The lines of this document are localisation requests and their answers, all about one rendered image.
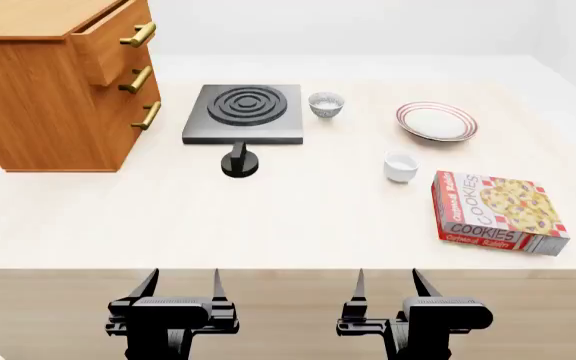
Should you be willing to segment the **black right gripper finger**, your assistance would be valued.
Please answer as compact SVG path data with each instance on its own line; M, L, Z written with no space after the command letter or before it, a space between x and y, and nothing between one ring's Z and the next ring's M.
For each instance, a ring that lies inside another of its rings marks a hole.
M419 272L412 269L412 277L417 296L420 297L440 297L441 293Z
M363 269L359 269L356 287L351 298L353 302L365 302L365 277Z

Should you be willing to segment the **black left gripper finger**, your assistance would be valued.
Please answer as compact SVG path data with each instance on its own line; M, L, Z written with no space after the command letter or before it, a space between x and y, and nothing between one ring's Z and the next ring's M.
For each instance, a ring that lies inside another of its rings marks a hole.
M213 301L227 301L227 296L222 285L219 269L214 270L213 278Z
M154 269L129 295L132 300L153 296L159 278L159 269Z

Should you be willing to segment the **red oatmeal raisin cookies box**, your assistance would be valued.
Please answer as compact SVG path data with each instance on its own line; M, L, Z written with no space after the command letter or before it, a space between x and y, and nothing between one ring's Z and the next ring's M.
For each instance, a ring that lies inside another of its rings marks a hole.
M431 192L443 241L555 257L570 240L534 182L439 170Z

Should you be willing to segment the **grey stove burner plate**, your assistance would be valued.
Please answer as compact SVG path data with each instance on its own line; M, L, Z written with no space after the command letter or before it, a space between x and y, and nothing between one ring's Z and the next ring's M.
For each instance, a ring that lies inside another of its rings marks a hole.
M303 143L301 86L202 86L182 131L186 145Z

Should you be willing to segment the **white plate with red rings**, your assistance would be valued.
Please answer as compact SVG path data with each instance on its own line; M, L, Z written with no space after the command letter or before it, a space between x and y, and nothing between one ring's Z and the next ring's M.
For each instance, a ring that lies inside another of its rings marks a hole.
M404 104L397 110L396 120L409 133L439 142L469 140L479 128L469 113L458 107L434 101Z

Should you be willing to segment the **patterned grey white bowl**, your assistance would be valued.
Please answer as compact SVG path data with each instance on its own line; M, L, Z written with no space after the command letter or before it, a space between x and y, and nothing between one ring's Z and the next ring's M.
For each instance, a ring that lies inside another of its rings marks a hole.
M316 116L329 119L341 112L345 101L344 98L333 92L316 92L309 95L308 104Z

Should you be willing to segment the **plain white ramekin cup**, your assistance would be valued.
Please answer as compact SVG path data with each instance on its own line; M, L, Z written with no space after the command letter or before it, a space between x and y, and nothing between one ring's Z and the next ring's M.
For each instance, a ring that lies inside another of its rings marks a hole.
M410 155L387 152L384 156L384 174L393 182L410 182L417 174L419 163Z

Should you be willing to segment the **black stove knob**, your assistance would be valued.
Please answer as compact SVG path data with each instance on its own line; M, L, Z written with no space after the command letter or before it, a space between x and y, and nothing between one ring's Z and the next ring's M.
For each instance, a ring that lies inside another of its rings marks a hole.
M259 168L259 159L254 152L247 150L245 142L234 143L231 152L221 160L222 172L231 178L252 176Z

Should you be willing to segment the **wooden drawer cabinet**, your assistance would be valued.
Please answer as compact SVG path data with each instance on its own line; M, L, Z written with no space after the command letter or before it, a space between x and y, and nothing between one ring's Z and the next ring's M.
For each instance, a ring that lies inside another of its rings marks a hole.
M70 34L121 0L0 0L0 166L9 172L114 172L161 101L147 44L107 86L88 83ZM153 72L136 94L133 69Z

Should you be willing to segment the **open wooden drawer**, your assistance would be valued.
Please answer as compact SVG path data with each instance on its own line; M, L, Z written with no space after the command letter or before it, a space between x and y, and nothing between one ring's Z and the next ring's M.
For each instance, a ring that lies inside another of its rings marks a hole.
M70 34L88 83L107 86L116 80L138 48L119 43L131 38L135 25L153 22L147 0L121 0L98 17Z

